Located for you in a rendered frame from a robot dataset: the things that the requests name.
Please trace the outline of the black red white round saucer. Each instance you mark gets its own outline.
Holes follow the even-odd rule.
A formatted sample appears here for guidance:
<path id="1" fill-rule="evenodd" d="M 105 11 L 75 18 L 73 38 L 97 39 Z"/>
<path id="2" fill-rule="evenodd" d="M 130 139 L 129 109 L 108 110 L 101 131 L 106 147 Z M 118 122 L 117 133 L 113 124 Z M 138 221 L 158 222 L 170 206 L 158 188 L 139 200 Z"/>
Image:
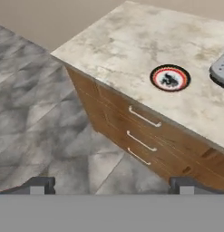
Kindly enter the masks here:
<path id="1" fill-rule="evenodd" d="M 186 89 L 191 82 L 188 71 L 175 64 L 163 64 L 150 73 L 151 83 L 165 92 L 179 92 Z"/>

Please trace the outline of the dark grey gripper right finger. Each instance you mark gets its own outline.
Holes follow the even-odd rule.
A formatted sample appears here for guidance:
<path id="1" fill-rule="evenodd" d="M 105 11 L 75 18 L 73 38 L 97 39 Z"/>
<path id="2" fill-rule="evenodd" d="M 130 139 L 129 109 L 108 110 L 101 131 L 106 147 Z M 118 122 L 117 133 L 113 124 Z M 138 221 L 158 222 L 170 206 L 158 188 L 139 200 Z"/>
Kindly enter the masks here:
<path id="1" fill-rule="evenodd" d="M 224 194 L 224 190 L 207 187 L 190 177 L 171 177 L 169 193 L 175 195 Z"/>

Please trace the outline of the wooden drawer front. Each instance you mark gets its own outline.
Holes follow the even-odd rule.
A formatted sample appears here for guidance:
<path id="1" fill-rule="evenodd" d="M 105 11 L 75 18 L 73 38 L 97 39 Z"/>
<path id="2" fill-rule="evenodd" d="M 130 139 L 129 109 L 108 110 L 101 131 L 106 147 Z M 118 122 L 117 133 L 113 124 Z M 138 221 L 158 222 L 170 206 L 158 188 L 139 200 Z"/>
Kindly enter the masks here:
<path id="1" fill-rule="evenodd" d="M 187 161 L 183 160 L 175 149 L 169 147 L 168 145 L 164 145 L 162 141 L 154 139 L 147 133 L 146 130 L 142 130 L 136 123 L 125 119 L 119 113 L 107 111 L 105 115 L 110 127 L 123 132 L 125 135 L 127 135 L 126 131 L 130 131 L 134 137 L 141 140 L 149 147 L 157 148 L 157 151 L 153 153 L 164 164 L 176 172 L 175 176 L 191 176 L 193 174 L 193 166 Z"/>
<path id="2" fill-rule="evenodd" d="M 110 127 L 108 131 L 110 140 L 112 140 L 123 150 L 126 150 L 128 153 L 130 153 L 127 150 L 127 148 L 129 147 L 135 154 L 137 154 L 144 160 L 151 162 L 150 166 L 146 166 L 157 173 L 160 177 L 164 178 L 166 181 L 169 181 L 170 177 L 176 175 L 175 171 L 164 164 L 152 151 L 149 151 L 148 149 L 143 147 L 139 142 L 131 139 L 129 136 L 125 135 L 119 130 L 114 129 L 113 127 Z"/>
<path id="3" fill-rule="evenodd" d="M 146 107 L 136 101 L 132 101 L 124 94 L 115 91 L 112 88 L 105 88 L 102 86 L 98 87 L 98 92 L 100 93 L 104 103 L 116 109 L 120 112 L 120 114 L 125 115 L 128 119 L 135 121 L 140 126 L 144 126 L 149 134 L 164 140 L 174 148 L 197 156 L 201 156 L 207 150 L 209 150 L 209 145 L 206 143 L 197 140 L 195 137 L 192 137 L 184 130 L 169 124 L 163 118 L 154 115 L 151 110 L 148 110 Z M 161 121 L 162 125 L 159 128 L 155 128 L 149 123 L 139 119 L 129 112 L 130 105 L 138 112 L 156 117 Z"/>

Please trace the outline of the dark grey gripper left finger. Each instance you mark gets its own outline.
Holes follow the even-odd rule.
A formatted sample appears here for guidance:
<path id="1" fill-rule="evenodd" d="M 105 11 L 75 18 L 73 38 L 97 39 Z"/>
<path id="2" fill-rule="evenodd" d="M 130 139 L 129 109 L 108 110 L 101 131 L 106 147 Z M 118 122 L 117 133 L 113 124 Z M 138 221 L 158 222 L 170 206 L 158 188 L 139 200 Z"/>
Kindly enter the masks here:
<path id="1" fill-rule="evenodd" d="M 0 191 L 0 195 L 54 195 L 55 177 L 31 177 L 24 184 Z"/>

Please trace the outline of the brown wooden counter cabinet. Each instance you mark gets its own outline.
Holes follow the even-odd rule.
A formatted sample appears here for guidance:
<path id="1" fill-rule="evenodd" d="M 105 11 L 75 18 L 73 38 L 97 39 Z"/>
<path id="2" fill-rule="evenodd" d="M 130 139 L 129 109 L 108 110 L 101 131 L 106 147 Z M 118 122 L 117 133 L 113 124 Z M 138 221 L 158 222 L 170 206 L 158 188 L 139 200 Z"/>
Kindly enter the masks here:
<path id="1" fill-rule="evenodd" d="M 112 88 L 112 87 L 103 84 L 99 81 L 96 81 L 92 78 L 89 78 L 73 70 L 72 68 L 68 68 L 67 72 L 70 75 L 73 85 L 83 104 L 83 107 L 86 110 L 86 113 L 90 119 L 90 122 L 93 125 L 94 130 L 100 132 L 102 135 L 110 139 L 108 134 L 109 132 L 108 129 L 110 128 L 110 126 L 106 120 L 105 113 L 107 111 L 113 111 L 115 113 L 120 114 L 120 112 L 103 102 L 101 95 L 98 92 L 98 87 L 99 86 L 105 88 Z M 143 131 L 147 131 L 147 129 L 144 126 L 140 126 L 138 123 L 136 124 Z M 194 168 L 193 174 L 191 176 L 173 176 L 173 177 L 191 177 L 207 187 L 224 190 L 224 153 L 209 146 L 209 150 L 207 150 L 203 155 L 197 156 L 176 149 L 173 146 L 171 146 L 169 143 L 155 136 L 152 137 L 154 139 L 157 139 L 158 141 L 162 141 L 164 145 L 168 145 L 169 147 L 175 149 L 180 155 L 180 157 L 183 160 L 190 163 Z"/>

